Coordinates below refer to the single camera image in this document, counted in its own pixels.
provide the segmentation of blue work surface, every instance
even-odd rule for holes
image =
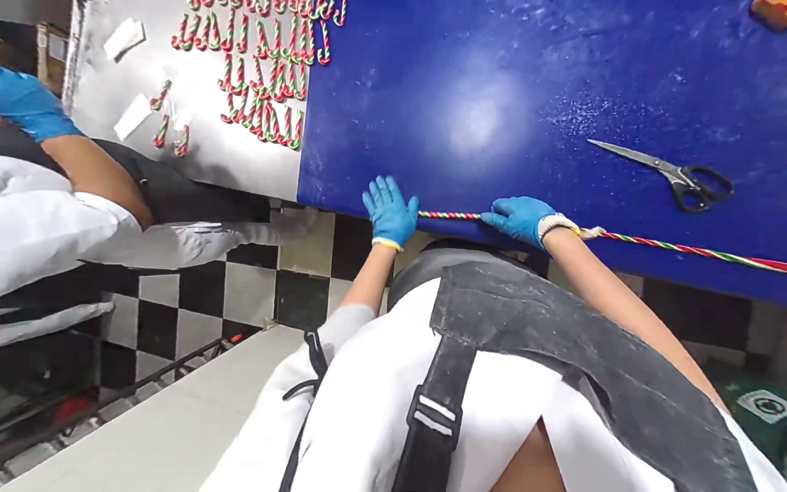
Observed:
[[[366,215],[391,174],[421,209],[547,201],[583,227],[787,261],[787,32],[749,1],[352,0],[312,69],[302,203]],[[705,164],[736,186],[681,212],[664,177],[586,142]],[[419,228],[505,244],[475,221]],[[787,305],[787,274],[596,239],[621,272]]]

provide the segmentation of blue glove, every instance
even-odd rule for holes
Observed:
[[[407,207],[394,178],[378,176],[369,182],[369,193],[363,192],[363,204],[373,221],[373,244],[395,245],[402,251],[418,224],[418,197],[413,196]]]
[[[62,105],[35,77],[0,67],[0,117],[8,118],[36,142],[82,135]]]
[[[556,212],[544,201],[519,196],[495,200],[491,211],[482,214],[482,220],[501,232],[544,251],[538,226],[540,219],[554,214]]]

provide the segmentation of apron strap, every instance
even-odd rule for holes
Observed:
[[[474,361],[475,347],[443,335],[424,383],[414,390],[393,492],[445,492]]]

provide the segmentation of checkered floor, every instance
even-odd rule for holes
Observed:
[[[308,237],[281,247],[242,245],[219,261],[177,272],[93,265],[107,277],[115,311],[98,319],[102,386],[120,388],[214,341],[264,325],[319,327],[351,286],[370,250],[369,221],[321,213]],[[398,272],[434,238],[418,232],[394,264]],[[526,259],[570,288],[547,256]],[[623,276],[695,357],[761,365],[748,354],[752,301]]]

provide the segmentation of hand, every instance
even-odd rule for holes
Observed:
[[[378,176],[369,182],[369,193],[363,192],[363,204],[373,221],[373,242],[387,239],[402,251],[418,224],[418,197],[413,196],[407,207],[394,178]]]
[[[82,135],[62,105],[35,77],[0,67],[0,117],[8,118],[36,142]]]
[[[491,212],[482,214],[482,220],[519,241],[544,250],[537,228],[540,219],[555,213],[544,201],[519,196],[495,200]]]

